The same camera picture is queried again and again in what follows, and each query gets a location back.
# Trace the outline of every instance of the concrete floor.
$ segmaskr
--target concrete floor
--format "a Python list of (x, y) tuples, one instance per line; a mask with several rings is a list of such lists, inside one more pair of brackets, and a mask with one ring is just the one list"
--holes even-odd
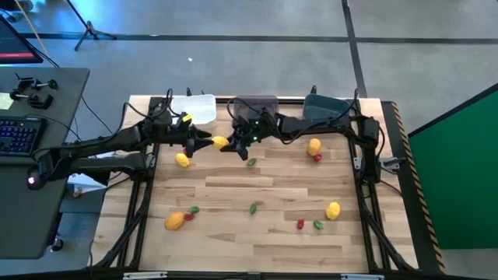
[[(35, 2), (30, 18), (38, 32), (83, 31), (64, 0)], [(73, 3), (97, 29), (118, 34), (348, 36), (341, 0)], [(495, 0), (349, 0), (349, 7), (357, 37), (498, 37)], [(31, 32), (24, 19), (14, 26)], [(75, 40), (44, 44), (60, 66), (91, 70), (84, 95), (111, 129), (130, 95), (161, 94), (167, 87), (175, 93), (189, 86), (215, 95), (304, 96), (315, 84), (320, 94), (347, 97), (358, 82), (348, 43), (87, 40), (78, 52)], [(368, 97), (395, 101), (407, 131), (497, 82), (498, 44), (358, 44), (358, 55)], [(107, 132), (84, 107), (77, 119), (82, 138)], [(79, 223), (86, 225), (79, 231), (84, 237), (72, 231)], [(68, 217), (61, 231), (78, 245), (38, 261), (0, 261), (0, 274), (84, 267), (95, 224), (91, 214)], [(443, 253), (450, 274), (498, 278), (497, 250)]]

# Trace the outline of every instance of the yellow lemon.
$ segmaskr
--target yellow lemon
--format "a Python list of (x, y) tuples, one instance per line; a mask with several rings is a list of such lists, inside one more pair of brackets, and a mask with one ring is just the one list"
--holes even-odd
[(223, 136), (215, 136), (211, 140), (212, 146), (217, 150), (220, 150), (224, 146), (228, 145), (228, 140), (226, 140), (226, 138), (224, 138)]
[(190, 160), (188, 160), (188, 157), (183, 154), (183, 153), (178, 153), (174, 159), (177, 161), (178, 165), (181, 167), (188, 167), (190, 165)]
[(316, 156), (320, 152), (321, 142), (320, 140), (313, 138), (308, 143), (308, 153), (310, 156)]
[(337, 219), (340, 212), (341, 212), (341, 206), (339, 206), (339, 203), (337, 202), (332, 202), (330, 205), (328, 205), (327, 209), (325, 210), (325, 214), (329, 219)]
[(167, 230), (177, 230), (184, 224), (184, 213), (173, 212), (164, 219), (164, 227)]

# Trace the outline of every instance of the wooden tabletop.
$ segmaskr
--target wooden tabletop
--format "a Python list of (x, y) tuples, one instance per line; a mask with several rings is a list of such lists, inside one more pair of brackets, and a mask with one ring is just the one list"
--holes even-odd
[[(130, 103), (146, 113), (149, 98), (131, 96)], [(363, 114), (375, 117), (387, 131), (378, 99), (362, 99), (360, 106)], [(302, 106), (281, 105), (279, 111), (300, 116)], [(129, 110), (124, 126), (141, 119)], [(210, 131), (213, 136), (225, 137), (232, 131), (225, 105), (218, 107), (217, 124)], [(267, 138), (249, 148), (249, 157), (258, 160), (253, 167), (247, 167), (236, 153), (207, 147), (196, 152), (191, 166), (184, 169), (174, 161), (182, 148), (162, 145), (140, 269), (367, 272), (347, 139), (337, 134), (315, 137), (322, 142), (319, 163), (306, 154), (310, 136), (292, 145)], [(386, 139), (382, 156), (391, 155)], [(383, 172), (382, 177), (399, 188), (395, 175)], [(95, 262), (109, 251), (124, 228), (131, 189), (132, 183), (126, 182), (106, 194), (93, 243)], [(417, 267), (402, 198), (383, 184), (377, 185), (377, 194), (386, 235), (407, 262)], [(341, 205), (335, 221), (327, 220), (324, 214), (331, 201)], [(258, 211), (250, 215), (253, 203)], [(164, 229), (164, 219), (171, 212), (186, 212), (193, 205), (201, 209), (193, 221), (175, 232)], [(296, 229), (298, 219), (306, 220), (300, 231)], [(316, 230), (314, 220), (322, 221), (324, 230)], [(381, 265), (373, 233), (372, 239), (376, 261)]]

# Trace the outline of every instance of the keyboard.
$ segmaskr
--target keyboard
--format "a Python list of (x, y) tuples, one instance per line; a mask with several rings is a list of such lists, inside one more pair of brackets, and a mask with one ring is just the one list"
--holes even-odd
[(0, 116), (0, 156), (31, 156), (46, 123), (41, 117)]

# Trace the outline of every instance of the green wall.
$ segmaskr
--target green wall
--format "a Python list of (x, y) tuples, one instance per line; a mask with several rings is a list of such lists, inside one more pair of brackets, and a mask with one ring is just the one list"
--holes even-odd
[(409, 141), (441, 249), (498, 248), (498, 93)]

